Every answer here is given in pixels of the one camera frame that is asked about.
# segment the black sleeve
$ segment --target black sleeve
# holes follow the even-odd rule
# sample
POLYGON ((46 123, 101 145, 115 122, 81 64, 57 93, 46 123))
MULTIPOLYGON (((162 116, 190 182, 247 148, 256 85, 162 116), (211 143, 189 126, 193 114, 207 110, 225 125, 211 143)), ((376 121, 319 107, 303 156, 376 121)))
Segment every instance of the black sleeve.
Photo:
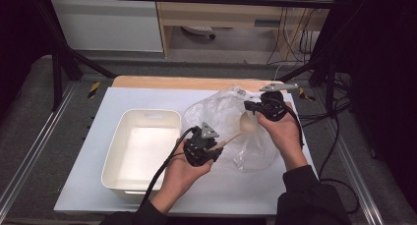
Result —
POLYGON ((159 212, 148 200, 136 212, 115 212, 104 218, 99 225, 163 225, 168 217, 159 212))
POLYGON ((336 189, 321 184, 310 165, 286 172, 283 181, 275 225, 351 224, 336 189))

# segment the white table surface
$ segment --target white table surface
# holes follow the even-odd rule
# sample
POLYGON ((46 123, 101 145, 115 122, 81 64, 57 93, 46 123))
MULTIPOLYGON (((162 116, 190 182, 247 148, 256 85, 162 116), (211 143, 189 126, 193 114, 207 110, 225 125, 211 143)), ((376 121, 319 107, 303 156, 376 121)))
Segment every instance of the white table surface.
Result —
MULTIPOLYGON (((62 189, 54 210, 65 213, 135 211, 142 196, 120 196, 105 188, 101 173, 117 125, 129 109, 170 109, 182 116, 192 104, 217 90, 148 89, 110 87, 97 111, 89 134, 62 189)), ((291 94, 284 94, 295 109, 291 94)), ((313 165, 304 139, 303 151, 313 165)), ((218 167, 200 178, 171 209, 176 215, 270 216, 276 214, 277 198, 285 192, 285 166, 277 157, 267 169, 242 172, 218 167)))

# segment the person's left hand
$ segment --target person's left hand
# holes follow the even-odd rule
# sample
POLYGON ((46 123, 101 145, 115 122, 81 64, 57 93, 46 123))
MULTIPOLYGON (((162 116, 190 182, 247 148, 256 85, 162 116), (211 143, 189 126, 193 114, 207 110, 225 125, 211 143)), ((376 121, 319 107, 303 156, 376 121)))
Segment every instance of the person's left hand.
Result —
POLYGON ((197 179, 208 173, 213 163, 213 160, 210 160, 203 166, 192 166, 183 153, 185 141, 183 140, 175 151, 174 155, 178 155, 169 162, 162 186, 151 200, 153 206, 162 213, 167 213, 175 201, 185 194, 197 179))

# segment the spoon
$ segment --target spoon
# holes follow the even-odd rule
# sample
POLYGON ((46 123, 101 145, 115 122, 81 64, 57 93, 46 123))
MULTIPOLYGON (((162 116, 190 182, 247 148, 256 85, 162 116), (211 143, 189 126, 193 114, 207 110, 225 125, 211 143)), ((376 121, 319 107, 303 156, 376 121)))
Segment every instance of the spoon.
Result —
POLYGON ((236 139, 237 137, 239 137, 241 135, 252 134, 252 133, 255 132, 257 127, 258 127, 258 125, 256 123, 254 123, 249 118, 248 112, 243 112, 242 115, 240 116, 240 120, 239 120, 239 132, 234 134, 232 137, 230 137, 230 138, 228 138, 224 141, 219 142, 217 145, 210 148, 209 150, 215 150, 217 148, 224 147, 229 142, 231 142, 232 140, 236 139))

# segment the gray floor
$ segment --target gray floor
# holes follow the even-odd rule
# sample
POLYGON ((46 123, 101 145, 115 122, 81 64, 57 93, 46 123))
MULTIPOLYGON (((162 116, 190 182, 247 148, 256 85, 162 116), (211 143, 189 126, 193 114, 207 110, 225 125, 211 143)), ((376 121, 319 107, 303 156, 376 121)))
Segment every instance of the gray floor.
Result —
MULTIPOLYGON (((278 64, 265 65, 274 47, 273 39, 265 38, 271 37, 271 33, 234 28, 234 33, 242 35, 236 38, 230 34, 231 32, 231 28, 220 28, 216 39, 209 40, 206 37, 187 34, 178 28, 174 31, 171 56, 166 59, 152 57, 144 59, 145 62, 139 62, 137 59, 111 60, 107 56, 97 60, 97 63, 122 75, 262 80, 273 79, 275 75, 281 76, 292 69, 292 64, 288 64, 280 67, 277 72, 278 64), (255 51, 251 52, 251 48, 254 47, 256 47, 255 51)), ((274 56, 272 61, 275 61, 274 59, 279 60, 279 56, 274 56)), ((50 114, 53 97, 50 68, 48 59, 39 60, 33 65, 22 88, 22 94, 11 106, 8 116, 1 123, 0 192, 6 190, 50 114)), ((83 68, 83 70, 88 75, 96 75, 96 72, 89 68, 83 68)), ((308 78, 309 73, 306 73, 293 82, 303 86, 306 93, 312 95, 314 93, 307 84, 308 78)), ((59 188, 65 184, 83 145, 83 138, 89 132, 88 126, 93 121, 92 117, 111 82, 112 80, 103 80, 93 99, 87 98, 93 81, 79 82, 62 119, 55 127, 54 133, 11 207, 7 216, 9 221, 20 218, 55 222, 58 220, 98 221, 102 218, 101 215, 91 214, 80 216, 60 214, 53 211, 53 206, 59 197, 59 188)), ((323 94, 324 88, 324 86, 317 87, 316 91, 323 94)), ((300 99, 297 92, 292 91, 292 93, 300 114, 322 113, 317 101, 300 99)), ((354 113, 343 112, 339 115, 339 119, 343 138, 386 224, 417 224, 415 212, 408 206, 387 166, 382 161, 371 157, 369 145, 362 135, 354 113)), ((328 124, 322 121, 306 127, 304 132, 315 166, 318 168, 323 163, 333 141, 328 124)), ((330 158, 324 176, 349 182, 337 152, 330 158)), ((337 186, 337 188, 346 209, 352 208, 355 203, 352 193, 343 187, 337 186)), ((355 224, 367 223, 362 210, 351 214, 350 218, 355 224)))

